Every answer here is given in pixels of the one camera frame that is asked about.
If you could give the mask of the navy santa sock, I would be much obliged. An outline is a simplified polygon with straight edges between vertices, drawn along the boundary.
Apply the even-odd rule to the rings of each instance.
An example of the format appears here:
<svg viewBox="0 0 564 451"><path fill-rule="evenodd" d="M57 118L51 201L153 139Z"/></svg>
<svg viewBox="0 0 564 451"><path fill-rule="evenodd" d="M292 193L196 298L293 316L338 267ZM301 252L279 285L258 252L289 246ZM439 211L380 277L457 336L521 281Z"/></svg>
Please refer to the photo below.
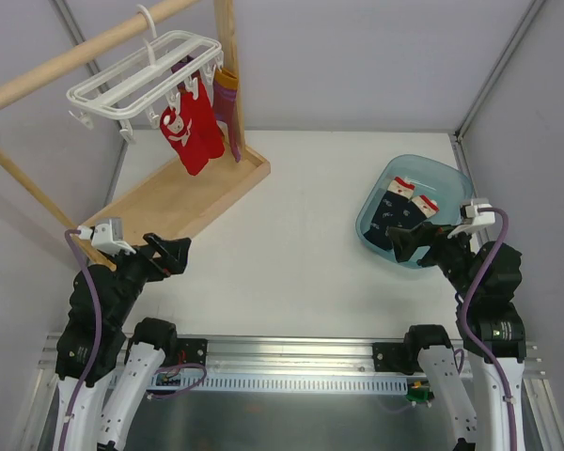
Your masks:
<svg viewBox="0 0 564 451"><path fill-rule="evenodd" d="M365 239L385 251L392 249L392 242L387 237L387 229L396 226L415 190L415 186L401 177L394 177L386 188L375 210Z"/></svg>
<svg viewBox="0 0 564 451"><path fill-rule="evenodd" d="M399 194L386 194L384 200L387 201L387 207L380 221L382 232L380 247L386 251L392 248L391 241L387 237L389 227L412 229L440 211L437 202L424 194L410 199Z"/></svg>

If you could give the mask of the white plastic clip hanger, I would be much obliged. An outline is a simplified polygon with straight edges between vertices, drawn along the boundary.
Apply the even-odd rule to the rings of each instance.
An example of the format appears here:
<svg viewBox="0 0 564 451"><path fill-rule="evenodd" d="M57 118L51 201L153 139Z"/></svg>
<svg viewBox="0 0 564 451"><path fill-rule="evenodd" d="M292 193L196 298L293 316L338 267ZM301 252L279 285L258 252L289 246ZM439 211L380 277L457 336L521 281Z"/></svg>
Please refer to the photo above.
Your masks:
<svg viewBox="0 0 564 451"><path fill-rule="evenodd" d="M184 85L196 99L194 74L198 71L203 81L210 84L215 71L224 66L219 41L183 30L158 35L149 10L140 4L136 8L149 27L151 39L142 39L141 48L66 93L70 104L81 111L76 117L79 122L91 130L94 116L111 119L119 124L119 133L129 144L135 142L132 118L144 114L151 127L157 129L160 115L153 108L156 101L164 98L179 111L179 85ZM187 55L194 61L172 73L171 67Z"/></svg>

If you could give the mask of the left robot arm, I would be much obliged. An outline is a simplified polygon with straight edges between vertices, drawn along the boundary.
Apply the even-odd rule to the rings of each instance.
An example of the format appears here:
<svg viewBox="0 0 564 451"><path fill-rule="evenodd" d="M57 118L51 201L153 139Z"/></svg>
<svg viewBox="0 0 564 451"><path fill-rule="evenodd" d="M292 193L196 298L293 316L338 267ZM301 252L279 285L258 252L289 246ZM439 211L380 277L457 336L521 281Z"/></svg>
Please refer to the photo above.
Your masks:
<svg viewBox="0 0 564 451"><path fill-rule="evenodd" d="M191 240L154 233L131 246L116 236L99 240L96 227L65 233L89 240L107 265L81 266L70 296L69 319L57 341L59 407L55 450L122 450L152 376L178 357L174 324L147 318L133 337L123 332L146 284L184 273Z"/></svg>

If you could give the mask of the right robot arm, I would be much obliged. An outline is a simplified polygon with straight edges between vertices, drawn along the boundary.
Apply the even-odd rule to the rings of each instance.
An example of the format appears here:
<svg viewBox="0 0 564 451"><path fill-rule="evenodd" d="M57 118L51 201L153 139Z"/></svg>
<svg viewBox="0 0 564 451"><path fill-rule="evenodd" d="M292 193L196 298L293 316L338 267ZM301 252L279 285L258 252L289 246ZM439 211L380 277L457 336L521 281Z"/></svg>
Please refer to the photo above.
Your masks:
<svg viewBox="0 0 564 451"><path fill-rule="evenodd" d="M438 267L458 299L457 326L478 389L478 450L522 450L520 397L526 357L525 326L513 303L522 282L522 255L505 242L504 218L496 240L473 253L466 231L425 222L413 229L392 227L389 238L398 261L420 247L421 267Z"/></svg>

